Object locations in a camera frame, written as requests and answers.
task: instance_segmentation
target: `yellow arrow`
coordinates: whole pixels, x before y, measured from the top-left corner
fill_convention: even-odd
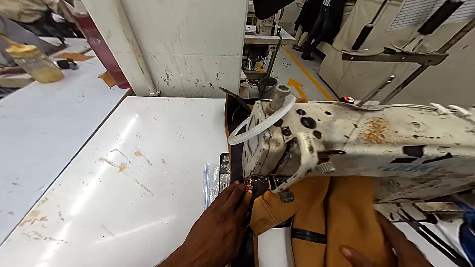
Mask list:
[[[299,86],[302,86],[303,84],[299,83],[298,81],[290,78],[289,82],[287,83],[288,86],[293,86],[297,90],[298,94],[300,97],[307,98],[307,96],[304,94],[304,92],[300,89]]]

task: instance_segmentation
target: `person's arm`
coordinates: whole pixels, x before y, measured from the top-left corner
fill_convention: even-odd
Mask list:
[[[383,215],[377,212],[378,218],[381,222],[381,228],[384,236],[389,244],[396,251],[397,263],[394,266],[398,267],[434,267],[430,264],[419,249],[407,240],[406,236],[397,229],[390,221]],[[345,258],[351,263],[353,267],[373,267],[373,263],[368,260],[361,252],[347,246],[341,246],[340,251]]]
[[[70,4],[64,2],[65,6],[62,5],[59,0],[43,0],[43,2],[51,9],[53,10],[54,13],[62,16],[65,20],[71,22],[71,23],[74,23],[74,18],[71,17],[68,13],[67,10],[65,10],[65,8],[69,9],[73,14],[75,13],[75,9],[73,8],[73,6],[71,6]]]
[[[223,267],[239,253],[251,192],[235,182],[191,227],[183,244],[157,267]]]

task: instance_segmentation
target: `floor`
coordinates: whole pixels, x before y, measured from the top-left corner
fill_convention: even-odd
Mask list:
[[[276,78],[280,84],[291,85],[292,92],[297,97],[306,97],[308,100],[335,100],[336,96],[317,74],[322,60],[313,54],[315,61],[307,61],[301,59],[301,55],[301,52],[293,50],[290,45],[281,47],[271,77]],[[250,97],[258,97],[257,89],[250,91]]]

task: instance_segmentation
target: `plastic jar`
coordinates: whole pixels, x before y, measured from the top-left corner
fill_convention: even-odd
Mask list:
[[[64,78],[63,72],[34,45],[13,45],[5,50],[35,80],[42,84]]]

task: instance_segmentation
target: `black fabric strip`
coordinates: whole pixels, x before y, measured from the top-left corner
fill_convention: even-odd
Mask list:
[[[307,230],[292,228],[290,230],[290,237],[296,239],[302,239],[313,243],[326,244],[326,236]]]

